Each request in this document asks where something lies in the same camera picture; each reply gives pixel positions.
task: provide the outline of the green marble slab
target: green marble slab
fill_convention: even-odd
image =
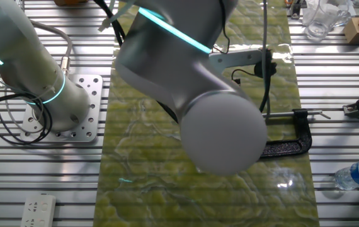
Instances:
[[[231,50],[257,48],[263,20],[259,0],[240,0],[227,24]],[[268,44],[278,73],[272,77],[271,109],[300,107],[283,1],[270,1]],[[137,8],[120,18],[128,30]],[[226,45],[224,37],[217,41]],[[252,67],[242,67],[253,72]],[[224,72],[230,76],[232,69]],[[263,82],[236,73],[259,105]],[[288,121],[268,126],[271,140],[295,137]],[[201,172],[173,136],[179,127],[149,97],[111,70],[111,88],[94,227],[116,226],[319,226],[307,154],[259,161],[229,177]]]

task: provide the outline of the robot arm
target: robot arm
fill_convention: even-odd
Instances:
[[[24,12],[9,0],[0,0],[0,74],[8,85],[42,96],[53,131],[69,130],[87,116],[87,93],[64,76]]]
[[[229,16],[237,1],[223,2]],[[119,75],[174,111],[183,147],[197,167],[219,175],[250,167],[265,148],[266,126],[248,96],[209,58],[222,29],[219,2],[136,4],[145,8],[115,61]]]

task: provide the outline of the white power strip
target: white power strip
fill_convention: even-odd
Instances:
[[[56,198],[53,195],[31,195],[24,205],[20,227],[52,227]]]

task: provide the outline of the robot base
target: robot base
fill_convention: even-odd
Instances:
[[[100,115],[101,92],[103,90],[103,78],[99,75],[72,74],[69,79],[82,86],[90,98],[89,113],[86,120],[75,128],[65,132],[52,131],[41,142],[45,143],[88,143],[96,139],[98,130],[98,117]],[[31,106],[27,105],[23,119],[23,127],[28,131],[36,131],[42,125],[37,122],[32,114]],[[39,133],[30,134],[21,132],[21,139],[32,141],[39,136]]]

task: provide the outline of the metal rod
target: metal rod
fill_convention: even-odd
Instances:
[[[308,115],[321,115],[327,119],[331,119],[329,116],[325,115],[322,110],[311,110],[307,112]],[[283,113],[271,113],[268,117],[293,117],[294,112],[283,112]]]

